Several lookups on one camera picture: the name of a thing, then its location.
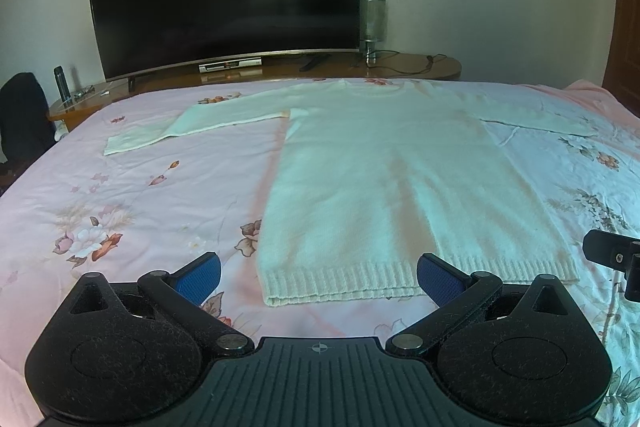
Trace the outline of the black chair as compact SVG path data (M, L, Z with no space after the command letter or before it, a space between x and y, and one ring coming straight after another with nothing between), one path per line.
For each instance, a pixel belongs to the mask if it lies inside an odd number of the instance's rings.
M34 161L55 144L48 102L32 72L19 72L1 88L1 148L8 161Z

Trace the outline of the white knit sweater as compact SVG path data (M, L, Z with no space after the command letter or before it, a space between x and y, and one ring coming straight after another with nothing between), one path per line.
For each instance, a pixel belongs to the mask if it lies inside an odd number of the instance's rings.
M592 135L553 113L428 81L299 83L191 106L105 150L276 118L288 129L258 233L266 305L413 296L425 253L511 283L577 280L541 198L487 131Z

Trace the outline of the wooden tv cabinet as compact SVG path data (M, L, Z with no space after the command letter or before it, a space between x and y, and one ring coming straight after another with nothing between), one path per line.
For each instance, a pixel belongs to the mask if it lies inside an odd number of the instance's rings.
M276 81L283 79L322 78L422 78L457 80L462 73L461 63L444 54L420 55L382 51L376 54L376 64L368 67L358 53L333 53L310 72L299 72L308 60L306 55L266 57L260 67L247 67L201 74L198 66L179 66L142 74L130 80L121 79L98 83L87 98L70 106L56 101L49 108L50 121L64 122L73 130L104 106L130 96L169 89L192 88L201 84L242 83L247 81Z

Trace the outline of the pink floral bed sheet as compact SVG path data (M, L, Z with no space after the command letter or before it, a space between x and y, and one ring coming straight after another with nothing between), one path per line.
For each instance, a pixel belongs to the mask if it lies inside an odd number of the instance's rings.
M592 124L592 139L492 126L499 146L546 203L570 246L592 229L639 233L639 121L602 88L453 82L458 92L547 109ZM111 136L175 117L205 100L262 91L222 84L152 92L99 110L44 154L1 199L1 421L41 414L24 380L28 352L78 277L131 282L216 253L222 280L205 308L254 339L386 339L433 309L425 297L269 308L262 302L254 227L280 153L284 120L164 142L106 157Z

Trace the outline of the brown wooden door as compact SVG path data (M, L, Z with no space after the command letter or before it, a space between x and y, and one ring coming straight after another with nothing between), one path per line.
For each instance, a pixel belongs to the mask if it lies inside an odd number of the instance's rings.
M639 113L639 0L616 0L603 87Z

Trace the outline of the silver set-top box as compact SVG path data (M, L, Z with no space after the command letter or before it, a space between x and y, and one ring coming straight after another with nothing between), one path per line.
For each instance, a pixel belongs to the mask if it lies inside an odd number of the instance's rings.
M229 70L260 66L262 66L262 58L259 56L250 56L202 63L198 65L198 71L201 74L213 74L213 72L229 72Z

